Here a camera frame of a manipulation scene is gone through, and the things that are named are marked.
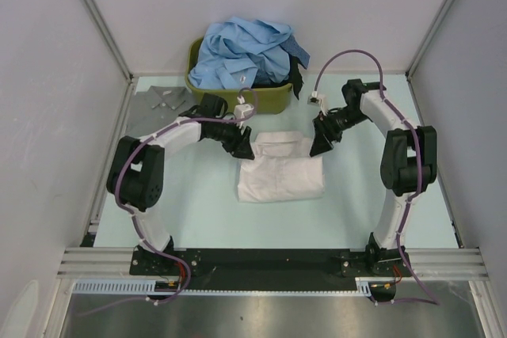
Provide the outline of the white long sleeve shirt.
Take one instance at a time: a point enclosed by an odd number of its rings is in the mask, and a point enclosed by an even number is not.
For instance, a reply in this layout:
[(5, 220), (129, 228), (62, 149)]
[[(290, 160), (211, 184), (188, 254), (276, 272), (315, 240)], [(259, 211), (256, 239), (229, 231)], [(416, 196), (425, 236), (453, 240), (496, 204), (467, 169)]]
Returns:
[(272, 203), (314, 199), (325, 191), (321, 157), (311, 157), (312, 139), (299, 131), (260, 132), (251, 143), (255, 159), (243, 160), (238, 200)]

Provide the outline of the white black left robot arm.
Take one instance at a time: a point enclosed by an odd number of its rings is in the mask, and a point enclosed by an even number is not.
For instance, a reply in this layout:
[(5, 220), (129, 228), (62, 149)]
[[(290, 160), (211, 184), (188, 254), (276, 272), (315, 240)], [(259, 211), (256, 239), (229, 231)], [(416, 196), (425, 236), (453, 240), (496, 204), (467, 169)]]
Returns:
[(227, 118), (225, 99), (206, 93), (199, 104), (165, 127), (140, 138), (125, 135), (117, 143), (106, 189), (114, 195), (116, 205), (129, 214), (140, 245), (150, 251), (148, 266), (160, 275), (175, 265), (175, 255), (167, 250), (172, 237), (155, 208), (163, 191), (165, 161), (203, 139), (219, 142), (234, 158), (255, 159), (251, 128), (243, 124), (256, 114), (258, 99), (253, 95), (249, 103), (244, 92), (238, 93), (231, 118)]

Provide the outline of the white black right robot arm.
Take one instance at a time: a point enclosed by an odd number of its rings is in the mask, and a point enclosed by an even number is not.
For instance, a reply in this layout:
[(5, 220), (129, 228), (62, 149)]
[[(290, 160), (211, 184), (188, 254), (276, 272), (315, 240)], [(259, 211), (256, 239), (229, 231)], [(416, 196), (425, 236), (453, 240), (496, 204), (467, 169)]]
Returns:
[(362, 251), (345, 250), (337, 258), (344, 277), (406, 276), (409, 257), (404, 239), (410, 211), (437, 175), (437, 133), (413, 125), (387, 98), (380, 82), (347, 81), (342, 108), (320, 110), (312, 120), (312, 157), (327, 153), (345, 131), (366, 120), (385, 138), (379, 172), (386, 189), (379, 222)]

